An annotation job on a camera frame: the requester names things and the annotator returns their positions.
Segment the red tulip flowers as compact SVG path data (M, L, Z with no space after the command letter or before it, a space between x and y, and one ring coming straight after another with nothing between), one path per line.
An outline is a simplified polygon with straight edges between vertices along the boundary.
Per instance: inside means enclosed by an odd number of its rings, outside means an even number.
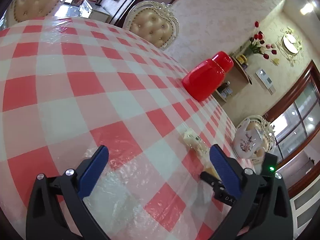
M268 60L270 54L277 55L276 45L267 44L265 41L265 35L259 30L260 23L255 21L254 23L254 34L249 38L249 44L242 52L246 58L251 55L259 54L262 55L264 59Z

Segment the packaged bread rolls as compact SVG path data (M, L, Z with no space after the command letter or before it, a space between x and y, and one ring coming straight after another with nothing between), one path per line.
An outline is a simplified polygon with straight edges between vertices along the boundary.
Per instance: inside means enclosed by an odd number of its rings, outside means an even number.
M214 176L215 178L219 179L219 175L216 172L216 169L212 165L209 159L209 147L207 144L202 140L202 138L196 134L196 132L188 128L183 135L183 140L186 145L193 148L199 157L201 163L204 165L204 170L209 173L210 175Z

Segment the beige tufted chair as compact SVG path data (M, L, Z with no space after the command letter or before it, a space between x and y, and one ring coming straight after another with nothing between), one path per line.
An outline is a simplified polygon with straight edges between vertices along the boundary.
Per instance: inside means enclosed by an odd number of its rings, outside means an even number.
M179 22L170 4L156 1L137 3L127 14L123 29L128 30L155 47L166 50L179 33Z
M260 115L251 115L251 116L248 116L247 118L250 119L250 124L247 127L247 130L256 128L261 132L263 136L263 147L265 149L265 152L263 152L263 150L259 150L258 152L255 152L255 154L253 154L252 158L250 158L253 165L261 164L264 160L264 155L266 152L268 153L274 152L274 148L276 146L276 139L273 131L274 127L271 126L271 123L266 121Z
M53 16L65 0L13 0L5 13L7 25L44 16Z

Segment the beige tufted chair left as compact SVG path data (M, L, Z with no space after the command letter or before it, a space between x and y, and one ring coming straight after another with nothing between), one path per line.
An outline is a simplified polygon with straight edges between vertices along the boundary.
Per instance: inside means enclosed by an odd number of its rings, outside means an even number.
M13 0L5 13L7 25L44 16L53 16L65 0Z

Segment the wooden wall shelf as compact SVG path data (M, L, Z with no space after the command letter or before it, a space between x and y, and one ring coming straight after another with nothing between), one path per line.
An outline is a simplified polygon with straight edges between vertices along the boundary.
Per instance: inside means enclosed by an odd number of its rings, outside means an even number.
M223 82L229 81L230 84L227 87L228 90L231 90L231 94L227 96L221 95L217 90L213 93L213 97L219 103L226 103L232 98L234 98L237 94L239 94L245 87L248 85L252 85L252 80L249 75L245 72L245 70L240 65L239 61L231 56L233 60L233 68L225 75L225 79Z

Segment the white floral teapot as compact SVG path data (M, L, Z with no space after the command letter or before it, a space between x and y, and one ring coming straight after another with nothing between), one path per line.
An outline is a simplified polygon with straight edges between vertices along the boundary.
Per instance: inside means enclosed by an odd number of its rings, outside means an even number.
M263 147L263 136L256 128L247 130L250 119L245 119L235 133L232 142L233 150L238 158L250 159L255 152L265 149Z

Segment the beige tufted chair right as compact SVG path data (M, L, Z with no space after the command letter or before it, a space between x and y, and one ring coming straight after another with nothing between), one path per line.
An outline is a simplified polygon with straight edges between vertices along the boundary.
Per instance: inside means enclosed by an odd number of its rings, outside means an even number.
M247 118L250 119L250 124L247 127L247 130L256 128L261 132L263 136L263 147L265 149L265 152L263 152L263 150L259 150L258 152L255 152L255 154L253 154L252 158L250 158L253 165L261 164L264 160L264 155L266 152L268 153L274 152L274 148L276 146L276 139L273 131L274 127L271 126L271 123L266 121L260 115L251 115L251 116L248 116Z

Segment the red white checkered tablecloth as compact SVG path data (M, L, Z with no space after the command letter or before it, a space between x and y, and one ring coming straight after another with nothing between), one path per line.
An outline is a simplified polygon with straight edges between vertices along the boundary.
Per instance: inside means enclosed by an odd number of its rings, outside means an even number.
M233 156L234 125L214 98L185 91L186 72L98 21L48 17L1 31L1 208L15 230L24 236L36 176L76 168L100 145L104 171L161 139L183 141L188 128Z

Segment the white tv cabinet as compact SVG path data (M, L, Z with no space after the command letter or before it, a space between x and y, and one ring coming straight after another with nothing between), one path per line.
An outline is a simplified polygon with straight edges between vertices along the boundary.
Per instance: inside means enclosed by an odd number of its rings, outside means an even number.
M101 22L107 22L110 16L102 6L89 0L83 0L79 7L79 12L82 18L90 18Z

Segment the red plastic jar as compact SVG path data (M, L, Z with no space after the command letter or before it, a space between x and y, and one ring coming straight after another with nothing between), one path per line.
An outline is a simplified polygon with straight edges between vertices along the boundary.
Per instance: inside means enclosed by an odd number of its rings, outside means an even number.
M233 65L231 57L220 51L191 70L182 79L182 85L195 100L204 101L222 84Z

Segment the white wall control panel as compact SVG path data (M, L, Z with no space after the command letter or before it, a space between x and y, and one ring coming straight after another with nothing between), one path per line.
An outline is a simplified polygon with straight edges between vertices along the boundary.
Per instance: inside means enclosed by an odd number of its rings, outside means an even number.
M271 80L270 76L263 70L263 68L260 68L255 72L256 76L259 78L259 80L264 84L264 86L267 88L269 93L272 95L275 93L276 89L273 85L273 81Z

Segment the clear zip plastic bag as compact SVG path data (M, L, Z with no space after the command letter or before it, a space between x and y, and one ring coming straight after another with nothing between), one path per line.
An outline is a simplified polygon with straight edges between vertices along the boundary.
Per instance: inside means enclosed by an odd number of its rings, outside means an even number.
M224 207L200 181L202 170L182 140L161 139L108 167L85 204L111 239L207 239Z

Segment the decorative wall clock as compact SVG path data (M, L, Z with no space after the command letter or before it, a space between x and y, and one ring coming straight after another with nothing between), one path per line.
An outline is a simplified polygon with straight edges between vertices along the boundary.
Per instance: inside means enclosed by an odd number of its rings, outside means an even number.
M291 67L293 67L304 55L301 38L289 26L280 30L280 35L276 41L276 47L279 49L281 55L289 62Z

